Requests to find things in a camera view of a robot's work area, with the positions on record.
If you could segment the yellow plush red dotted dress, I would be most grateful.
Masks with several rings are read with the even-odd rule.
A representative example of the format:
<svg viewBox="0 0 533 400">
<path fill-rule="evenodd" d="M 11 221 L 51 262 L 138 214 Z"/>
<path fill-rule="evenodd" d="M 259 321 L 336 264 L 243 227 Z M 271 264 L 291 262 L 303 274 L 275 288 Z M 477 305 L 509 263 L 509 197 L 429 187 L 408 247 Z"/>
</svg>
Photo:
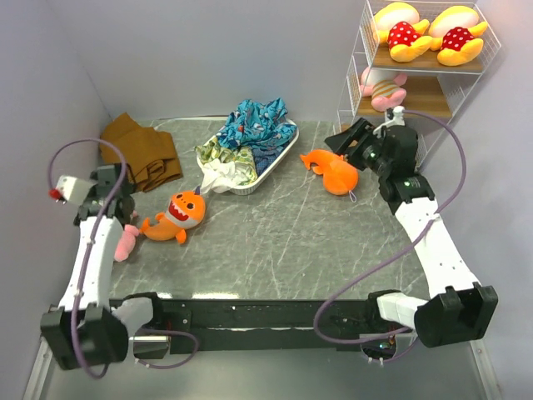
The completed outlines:
<svg viewBox="0 0 533 400">
<path fill-rule="evenodd" d="M 474 60 L 484 47 L 482 34 L 488 28 L 478 12 L 455 5 L 441 12 L 430 24 L 431 51 L 437 52 L 439 64 L 457 67 Z"/>
</svg>

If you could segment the orange fox plush toy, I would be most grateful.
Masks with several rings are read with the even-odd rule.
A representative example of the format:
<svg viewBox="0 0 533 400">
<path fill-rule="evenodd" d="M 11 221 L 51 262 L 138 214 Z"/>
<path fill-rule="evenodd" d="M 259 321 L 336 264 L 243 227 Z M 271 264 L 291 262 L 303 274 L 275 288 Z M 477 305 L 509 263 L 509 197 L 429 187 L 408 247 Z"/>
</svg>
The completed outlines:
<svg viewBox="0 0 533 400">
<path fill-rule="evenodd" d="M 171 195 L 167 208 L 155 216 L 156 223 L 146 218 L 139 232 L 153 241 L 176 239 L 179 244 L 187 240 L 187 231 L 198 226 L 206 215 L 206 203 L 200 188 Z"/>
</svg>

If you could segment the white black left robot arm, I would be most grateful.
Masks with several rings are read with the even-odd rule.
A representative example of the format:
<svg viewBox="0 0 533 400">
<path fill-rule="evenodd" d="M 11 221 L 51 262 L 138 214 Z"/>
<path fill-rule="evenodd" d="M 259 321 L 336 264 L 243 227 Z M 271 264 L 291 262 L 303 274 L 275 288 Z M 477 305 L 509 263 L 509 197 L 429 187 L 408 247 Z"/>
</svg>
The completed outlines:
<svg viewBox="0 0 533 400">
<path fill-rule="evenodd" d="M 166 315 L 154 292 L 125 297 L 116 310 L 109 291 L 115 252 L 129 224 L 134 201 L 127 169 L 119 163 L 97 167 L 89 179 L 62 175 L 53 199 L 78 207 L 80 231 L 76 260 L 57 308 L 42 315 L 41 334 L 63 370 L 107 366 L 126 358 L 129 339 L 139 330 L 159 333 Z"/>
</svg>

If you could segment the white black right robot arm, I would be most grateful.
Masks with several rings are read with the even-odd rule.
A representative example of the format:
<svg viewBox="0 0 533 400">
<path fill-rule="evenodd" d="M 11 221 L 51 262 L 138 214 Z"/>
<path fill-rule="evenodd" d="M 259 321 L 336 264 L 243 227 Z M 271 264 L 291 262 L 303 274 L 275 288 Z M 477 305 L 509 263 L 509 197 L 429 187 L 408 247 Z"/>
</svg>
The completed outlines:
<svg viewBox="0 0 533 400">
<path fill-rule="evenodd" d="M 382 198 L 411 240 L 398 255 L 416 253 L 430 295 L 422 300 L 398 290 L 374 292 L 362 305 L 361 319 L 349 321 L 355 332 L 388 337 L 410 329 L 428 348 L 482 339 L 498 296 L 466 266 L 446 229 L 441 211 L 450 201 L 438 203 L 418 172 L 416 130 L 404 125 L 373 127 L 360 118 L 325 143 L 353 167 L 377 175 Z"/>
</svg>

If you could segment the pink pig plush striped shirt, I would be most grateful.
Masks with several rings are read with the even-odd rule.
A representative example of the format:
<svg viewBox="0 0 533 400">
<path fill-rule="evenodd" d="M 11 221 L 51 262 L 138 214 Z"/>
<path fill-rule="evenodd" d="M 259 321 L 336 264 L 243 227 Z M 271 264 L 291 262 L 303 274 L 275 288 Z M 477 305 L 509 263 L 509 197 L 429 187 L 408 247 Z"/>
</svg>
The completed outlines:
<svg viewBox="0 0 533 400">
<path fill-rule="evenodd" d="M 371 106 L 378 112 L 402 105 L 407 92 L 403 86 L 407 74 L 367 67 L 361 74 L 361 95 L 371 98 Z"/>
</svg>

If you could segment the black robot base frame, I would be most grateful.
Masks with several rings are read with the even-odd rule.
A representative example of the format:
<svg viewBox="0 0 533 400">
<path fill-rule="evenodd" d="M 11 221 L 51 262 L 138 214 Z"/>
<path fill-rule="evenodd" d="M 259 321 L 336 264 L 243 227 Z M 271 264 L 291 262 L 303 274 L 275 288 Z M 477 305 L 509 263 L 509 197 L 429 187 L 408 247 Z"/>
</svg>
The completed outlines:
<svg viewBox="0 0 533 400">
<path fill-rule="evenodd" d="M 133 348 L 140 358 L 209 351 L 336 348 L 356 351 L 416 329 L 420 299 L 396 291 L 331 305 L 313 300 L 162 299 L 154 292 L 42 315 L 42 336 L 65 369 L 81 353 L 92 366 L 118 363 Z"/>
</svg>

